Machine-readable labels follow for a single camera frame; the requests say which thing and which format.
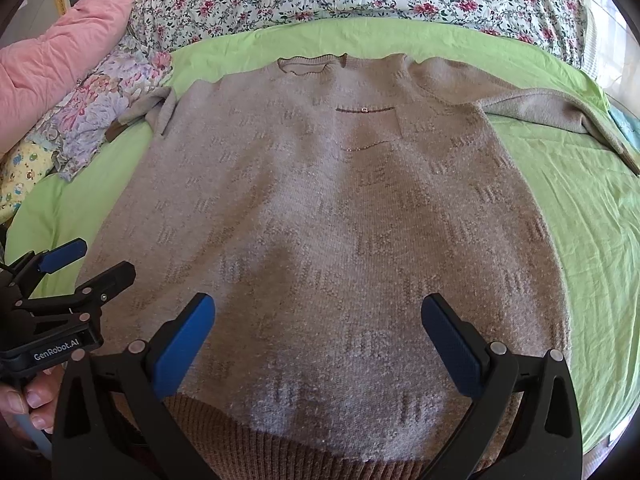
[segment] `brown ribbed waistband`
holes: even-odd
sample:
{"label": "brown ribbed waistband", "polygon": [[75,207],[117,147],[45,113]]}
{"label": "brown ribbed waistband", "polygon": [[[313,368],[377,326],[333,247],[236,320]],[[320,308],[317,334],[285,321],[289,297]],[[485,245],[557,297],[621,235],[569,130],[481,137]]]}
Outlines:
{"label": "brown ribbed waistband", "polygon": [[238,424],[187,396],[165,400],[184,434],[222,480],[414,480],[426,462],[360,462]]}

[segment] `green bedsheet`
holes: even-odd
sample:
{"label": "green bedsheet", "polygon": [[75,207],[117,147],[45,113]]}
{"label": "green bedsheet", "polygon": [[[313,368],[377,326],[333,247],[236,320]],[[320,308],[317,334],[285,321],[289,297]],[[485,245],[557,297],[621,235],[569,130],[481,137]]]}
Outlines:
{"label": "green bedsheet", "polygon": [[[215,81],[279,57],[345,52],[462,60],[521,87],[573,93],[614,127],[602,90],[537,47],[450,25],[390,18],[324,20],[201,41],[174,53],[170,83],[182,94],[195,79]],[[638,398],[638,179],[591,137],[500,117],[492,117],[492,123],[531,186],[558,248],[571,314],[571,372],[587,451]],[[150,137],[146,123],[132,126],[70,184],[55,175],[40,182],[9,229],[6,259],[76,237],[91,244]],[[69,293],[79,267],[78,262],[47,277],[37,293]]]}

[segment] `sweater neckline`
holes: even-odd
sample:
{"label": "sweater neckline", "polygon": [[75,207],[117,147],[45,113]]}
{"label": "sweater neckline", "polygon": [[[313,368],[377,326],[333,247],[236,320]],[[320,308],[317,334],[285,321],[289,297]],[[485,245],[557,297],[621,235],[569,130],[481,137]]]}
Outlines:
{"label": "sweater neckline", "polygon": [[[387,56],[383,59],[388,59],[391,57],[397,57],[398,61],[396,63],[395,72],[401,73],[402,76],[408,76],[408,72],[406,70],[406,63],[404,60],[406,59],[406,55],[391,55]],[[358,57],[350,56],[347,53],[342,54],[341,56],[334,56],[334,54],[324,54],[324,56],[317,57],[303,57],[303,56],[295,56],[291,58],[279,58],[274,63],[271,64],[270,68],[274,69],[274,72],[279,75],[283,74],[291,74],[293,76],[304,77],[304,76],[314,76],[314,75],[326,75],[331,72],[338,72],[340,70],[348,70],[351,68],[366,68],[371,66],[372,64],[380,63],[383,59],[361,59]],[[295,71],[296,68],[306,68],[308,67],[308,72],[302,72],[302,70]]]}

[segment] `finger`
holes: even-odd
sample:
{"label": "finger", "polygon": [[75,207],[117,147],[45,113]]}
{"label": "finger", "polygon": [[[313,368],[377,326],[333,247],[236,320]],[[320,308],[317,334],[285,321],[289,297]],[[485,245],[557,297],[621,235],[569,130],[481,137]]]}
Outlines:
{"label": "finger", "polygon": [[52,402],[48,402],[43,407],[33,410],[31,412],[31,423],[36,430],[46,430],[47,428],[53,428],[53,421],[56,416],[56,405],[58,398]]}
{"label": "finger", "polygon": [[39,408],[57,397],[63,374],[62,366],[53,368],[50,374],[38,373],[24,389],[28,405]]}
{"label": "finger", "polygon": [[0,412],[27,413],[28,407],[24,397],[8,384],[0,383]]}

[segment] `pink pillow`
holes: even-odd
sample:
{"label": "pink pillow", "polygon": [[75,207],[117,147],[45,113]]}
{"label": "pink pillow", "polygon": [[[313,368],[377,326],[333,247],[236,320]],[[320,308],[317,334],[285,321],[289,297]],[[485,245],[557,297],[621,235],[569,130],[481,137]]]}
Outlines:
{"label": "pink pillow", "polygon": [[35,40],[0,50],[0,155],[124,35],[134,0],[80,0]]}

